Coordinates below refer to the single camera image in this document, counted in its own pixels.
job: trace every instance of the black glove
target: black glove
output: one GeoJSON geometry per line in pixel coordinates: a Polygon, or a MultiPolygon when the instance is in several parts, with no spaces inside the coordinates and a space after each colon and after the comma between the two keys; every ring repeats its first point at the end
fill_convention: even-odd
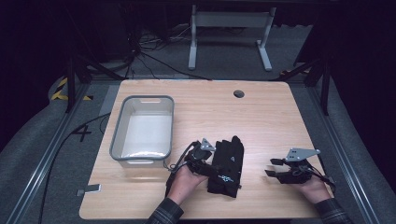
{"type": "Polygon", "coordinates": [[[209,177],[207,192],[236,198],[236,193],[241,188],[243,159],[244,146],[237,136],[233,137],[232,142],[217,142],[212,165],[217,165],[221,169],[218,176],[209,177]]]}

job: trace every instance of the wooden table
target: wooden table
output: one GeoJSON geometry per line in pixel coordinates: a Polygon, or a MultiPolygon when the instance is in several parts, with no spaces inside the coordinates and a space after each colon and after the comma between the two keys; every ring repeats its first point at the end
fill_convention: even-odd
{"type": "MultiPolygon", "coordinates": [[[[173,148],[176,163],[193,141],[212,144],[237,135],[245,156],[242,188],[236,199],[206,192],[206,182],[182,204],[182,218],[317,217],[315,208],[295,189],[264,172],[272,158],[285,158],[292,147],[313,148],[284,82],[127,80],[120,84],[79,214],[85,219],[147,218],[162,201],[169,172],[163,168],[122,168],[109,155],[120,106],[129,95],[169,95],[175,100],[173,148]],[[237,98],[236,90],[245,96],[237,98]]],[[[323,172],[318,157],[308,159],[323,172]]]]}

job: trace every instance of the person's hand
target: person's hand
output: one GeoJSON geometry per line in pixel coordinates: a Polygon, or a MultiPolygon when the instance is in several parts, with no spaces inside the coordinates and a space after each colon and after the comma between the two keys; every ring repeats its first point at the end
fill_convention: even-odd
{"type": "Polygon", "coordinates": [[[290,184],[295,189],[300,191],[305,198],[311,203],[320,203],[324,200],[330,199],[332,196],[327,191],[323,181],[317,176],[312,175],[311,179],[303,184],[290,184]]]}
{"type": "Polygon", "coordinates": [[[168,193],[168,198],[181,205],[204,180],[208,179],[204,175],[195,175],[184,165],[176,173],[175,180],[168,193]]]}

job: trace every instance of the sleeve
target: sleeve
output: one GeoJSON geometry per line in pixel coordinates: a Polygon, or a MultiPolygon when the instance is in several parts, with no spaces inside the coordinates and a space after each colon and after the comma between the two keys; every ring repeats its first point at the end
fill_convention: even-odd
{"type": "Polygon", "coordinates": [[[165,198],[148,218],[146,224],[174,224],[183,215],[183,210],[171,199],[165,198]]]}
{"type": "Polygon", "coordinates": [[[324,224],[353,223],[344,209],[334,198],[316,203],[315,207],[317,208],[324,224]]]}

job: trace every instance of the clear plastic bin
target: clear plastic bin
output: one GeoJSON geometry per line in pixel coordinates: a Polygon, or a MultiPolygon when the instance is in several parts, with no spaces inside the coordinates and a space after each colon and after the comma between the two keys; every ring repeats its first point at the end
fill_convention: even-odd
{"type": "Polygon", "coordinates": [[[172,149],[175,102],[170,96],[136,95],[122,102],[110,145],[124,167],[163,167],[172,149]]]}

